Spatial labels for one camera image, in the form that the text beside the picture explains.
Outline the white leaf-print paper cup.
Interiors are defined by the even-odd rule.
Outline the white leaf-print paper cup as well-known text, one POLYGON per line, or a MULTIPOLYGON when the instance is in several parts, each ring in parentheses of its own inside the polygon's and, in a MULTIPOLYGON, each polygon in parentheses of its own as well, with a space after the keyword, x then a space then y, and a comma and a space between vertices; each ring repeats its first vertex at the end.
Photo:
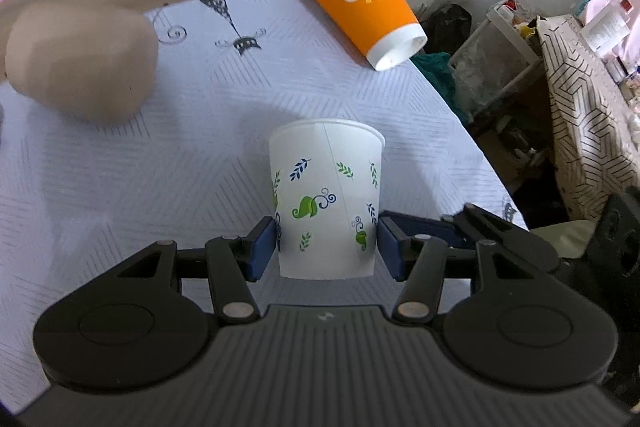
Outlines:
POLYGON ((357 121, 305 119, 269 139, 281 277, 370 277, 384 136, 357 121))

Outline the beige tumbler cup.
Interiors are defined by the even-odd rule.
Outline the beige tumbler cup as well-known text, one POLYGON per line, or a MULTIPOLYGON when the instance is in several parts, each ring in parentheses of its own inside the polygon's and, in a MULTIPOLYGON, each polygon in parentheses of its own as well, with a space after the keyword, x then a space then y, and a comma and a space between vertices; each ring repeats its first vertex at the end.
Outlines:
POLYGON ((6 77, 32 100, 96 124, 120 124, 153 90, 158 40, 142 14, 42 2, 14 22, 6 77))

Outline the white patterned tablecloth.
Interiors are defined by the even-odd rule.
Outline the white patterned tablecloth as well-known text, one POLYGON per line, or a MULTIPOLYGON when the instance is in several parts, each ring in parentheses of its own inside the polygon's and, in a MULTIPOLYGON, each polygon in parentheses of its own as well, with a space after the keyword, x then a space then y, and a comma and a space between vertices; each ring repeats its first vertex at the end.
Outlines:
POLYGON ((384 209, 437 218, 467 202, 521 220, 458 116, 412 63, 372 69, 312 0, 202 0, 149 12, 155 90, 118 127, 1 88, 1 400, 47 389, 42 311, 157 239, 250 231, 273 208, 268 140, 303 118, 384 135, 384 209))

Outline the clear plastic storage bin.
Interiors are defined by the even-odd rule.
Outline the clear plastic storage bin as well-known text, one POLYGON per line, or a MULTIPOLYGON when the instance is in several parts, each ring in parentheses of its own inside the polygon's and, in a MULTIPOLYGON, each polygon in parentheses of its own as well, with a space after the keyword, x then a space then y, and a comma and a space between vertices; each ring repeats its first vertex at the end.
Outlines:
POLYGON ((491 8, 450 57, 458 103, 470 118, 524 86, 541 64, 539 54, 506 20, 507 5, 491 8))

